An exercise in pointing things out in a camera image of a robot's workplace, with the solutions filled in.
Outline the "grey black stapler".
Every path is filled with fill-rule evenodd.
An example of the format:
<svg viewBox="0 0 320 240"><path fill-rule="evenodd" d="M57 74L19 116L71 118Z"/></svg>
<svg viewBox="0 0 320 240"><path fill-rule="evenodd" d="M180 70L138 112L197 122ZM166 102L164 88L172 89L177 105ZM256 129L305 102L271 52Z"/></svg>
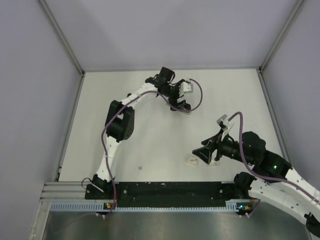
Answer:
<svg viewBox="0 0 320 240"><path fill-rule="evenodd" d="M191 106L189 104L180 105L178 108L179 112L190 115L191 114Z"/></svg>

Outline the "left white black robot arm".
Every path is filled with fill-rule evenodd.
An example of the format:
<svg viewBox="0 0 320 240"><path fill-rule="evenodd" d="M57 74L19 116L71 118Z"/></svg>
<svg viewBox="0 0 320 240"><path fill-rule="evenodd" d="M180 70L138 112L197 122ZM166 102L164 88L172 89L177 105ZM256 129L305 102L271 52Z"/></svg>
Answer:
<svg viewBox="0 0 320 240"><path fill-rule="evenodd" d="M110 103L104 129L101 133L103 155L101 164L91 180L91 184L102 198L109 198L114 191L114 174L112 164L121 143L128 140L135 129L135 107L151 94L161 96L170 106L171 111L190 113L192 108L181 98L185 93L193 91L191 80L181 79L176 83L175 72L162 67L155 76L147 78L135 92L123 100L113 100Z"/></svg>

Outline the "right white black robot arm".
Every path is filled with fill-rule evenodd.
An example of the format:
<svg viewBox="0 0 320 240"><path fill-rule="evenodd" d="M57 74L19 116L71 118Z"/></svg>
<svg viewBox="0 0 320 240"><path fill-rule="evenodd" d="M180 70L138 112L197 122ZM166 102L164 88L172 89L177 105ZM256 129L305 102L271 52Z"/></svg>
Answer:
<svg viewBox="0 0 320 240"><path fill-rule="evenodd" d="M248 164L248 171L234 177L237 197L267 202L299 220L314 236L320 235L320 191L287 160L267 150L266 142L256 133L245 132L238 142L219 131L201 144L192 154L207 165L223 156Z"/></svg>

